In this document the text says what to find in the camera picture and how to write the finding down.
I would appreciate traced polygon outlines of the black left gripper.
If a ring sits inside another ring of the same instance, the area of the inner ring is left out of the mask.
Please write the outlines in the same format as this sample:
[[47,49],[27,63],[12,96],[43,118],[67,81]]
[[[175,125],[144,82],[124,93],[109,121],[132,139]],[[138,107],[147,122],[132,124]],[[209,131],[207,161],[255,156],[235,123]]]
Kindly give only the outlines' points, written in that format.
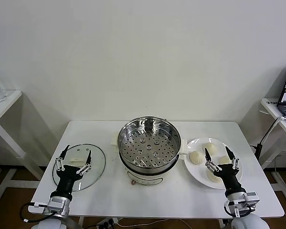
[[86,163],[83,167],[74,167],[70,165],[64,166],[63,160],[67,154],[70,145],[67,145],[64,150],[62,150],[61,154],[55,158],[55,163],[57,166],[56,174],[60,178],[57,188],[53,191],[52,196],[64,197],[64,198],[72,198],[72,189],[74,183],[78,180],[81,180],[82,177],[91,169],[91,154],[92,151],[89,151]]

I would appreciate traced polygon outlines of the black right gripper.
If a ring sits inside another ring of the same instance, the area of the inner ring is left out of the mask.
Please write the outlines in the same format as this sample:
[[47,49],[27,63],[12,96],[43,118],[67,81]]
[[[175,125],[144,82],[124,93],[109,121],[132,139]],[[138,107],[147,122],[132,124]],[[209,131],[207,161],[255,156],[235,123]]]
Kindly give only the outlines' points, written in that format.
[[212,161],[212,158],[205,148],[205,166],[211,171],[216,177],[222,179],[225,186],[225,195],[229,196],[233,193],[244,192],[245,189],[241,186],[236,178],[236,174],[239,172],[239,158],[236,158],[233,151],[231,151],[227,146],[225,147],[227,155],[232,163],[217,165]]

